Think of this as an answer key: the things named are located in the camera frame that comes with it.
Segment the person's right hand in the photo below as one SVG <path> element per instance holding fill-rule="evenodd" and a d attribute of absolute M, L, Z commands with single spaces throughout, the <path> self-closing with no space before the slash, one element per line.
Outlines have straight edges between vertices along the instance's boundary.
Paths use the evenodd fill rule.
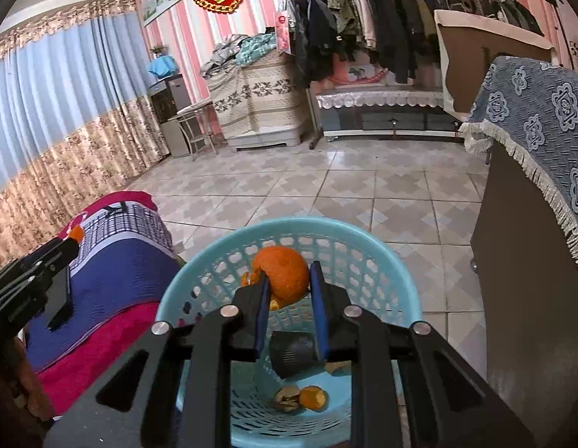
<path fill-rule="evenodd" d="M 23 343 L 0 335 L 0 447 L 42 447 L 54 416 Z"/>

